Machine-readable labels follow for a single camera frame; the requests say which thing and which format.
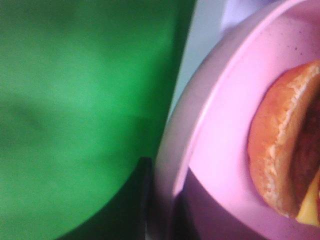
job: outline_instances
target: cheese slice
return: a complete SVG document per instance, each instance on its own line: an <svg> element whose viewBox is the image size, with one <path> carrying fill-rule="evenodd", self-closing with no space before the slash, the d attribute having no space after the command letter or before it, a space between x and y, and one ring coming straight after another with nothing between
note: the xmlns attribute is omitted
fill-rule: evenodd
<svg viewBox="0 0 320 240"><path fill-rule="evenodd" d="M320 169L312 180L295 218L299 223L320 227L318 219L317 199L319 198Z"/></svg>

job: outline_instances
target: green cup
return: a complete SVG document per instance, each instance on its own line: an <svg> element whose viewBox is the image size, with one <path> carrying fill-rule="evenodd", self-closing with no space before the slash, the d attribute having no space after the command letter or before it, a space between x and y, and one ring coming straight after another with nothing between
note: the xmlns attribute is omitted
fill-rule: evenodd
<svg viewBox="0 0 320 240"><path fill-rule="evenodd" d="M155 158L193 0L0 2L0 238L48 240Z"/></svg>

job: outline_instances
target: cheeseburger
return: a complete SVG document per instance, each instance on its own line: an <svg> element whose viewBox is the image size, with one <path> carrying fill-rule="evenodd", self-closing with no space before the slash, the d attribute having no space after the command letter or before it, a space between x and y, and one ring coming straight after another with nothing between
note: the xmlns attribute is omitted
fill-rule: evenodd
<svg viewBox="0 0 320 240"><path fill-rule="evenodd" d="M320 227L320 60L286 71L250 126L250 175L278 213Z"/></svg>

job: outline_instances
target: hamburger bun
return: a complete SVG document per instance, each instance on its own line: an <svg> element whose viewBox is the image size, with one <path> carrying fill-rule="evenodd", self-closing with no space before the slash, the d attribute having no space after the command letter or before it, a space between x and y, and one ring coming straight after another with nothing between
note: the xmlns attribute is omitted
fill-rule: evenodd
<svg viewBox="0 0 320 240"><path fill-rule="evenodd" d="M309 115L320 121L320 107L316 114L319 92L320 60L292 68L271 85L251 122L247 151L252 181L265 202L287 217L298 215L319 168L320 154L305 159L310 152L306 146L313 138L310 132L316 129L304 130L316 128L313 119L308 121ZM320 141L319 134L314 138ZM317 151L317 144L311 151ZM305 169L299 165L302 162L307 162Z"/></svg>

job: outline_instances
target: burger patty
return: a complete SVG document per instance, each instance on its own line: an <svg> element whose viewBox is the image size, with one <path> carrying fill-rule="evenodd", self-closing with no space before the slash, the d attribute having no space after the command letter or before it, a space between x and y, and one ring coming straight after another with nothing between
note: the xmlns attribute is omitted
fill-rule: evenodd
<svg viewBox="0 0 320 240"><path fill-rule="evenodd" d="M292 156L291 177L301 205L320 165L320 97L308 107Z"/></svg>

